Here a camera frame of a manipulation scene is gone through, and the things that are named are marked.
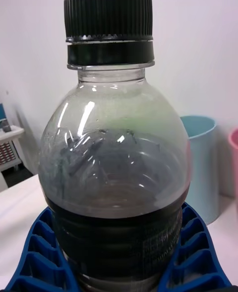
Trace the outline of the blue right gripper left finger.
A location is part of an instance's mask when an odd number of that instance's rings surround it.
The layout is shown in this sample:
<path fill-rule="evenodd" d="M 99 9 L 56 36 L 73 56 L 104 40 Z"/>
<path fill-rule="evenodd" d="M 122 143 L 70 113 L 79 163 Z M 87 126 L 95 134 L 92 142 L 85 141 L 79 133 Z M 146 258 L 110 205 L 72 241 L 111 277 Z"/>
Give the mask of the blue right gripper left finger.
<path fill-rule="evenodd" d="M 50 209 L 44 209 L 31 226 L 18 266 L 4 291 L 80 291 L 56 240 Z"/>

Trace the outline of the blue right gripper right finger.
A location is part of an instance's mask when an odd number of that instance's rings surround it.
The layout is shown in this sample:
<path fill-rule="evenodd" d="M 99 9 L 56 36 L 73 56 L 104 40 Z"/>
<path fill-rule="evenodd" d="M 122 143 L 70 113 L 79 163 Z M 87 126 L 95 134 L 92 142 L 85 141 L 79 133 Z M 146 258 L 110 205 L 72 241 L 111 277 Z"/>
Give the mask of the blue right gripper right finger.
<path fill-rule="evenodd" d="M 158 291 L 213 292 L 231 287 L 205 222 L 189 204 L 184 203 L 178 245 L 160 279 Z"/>

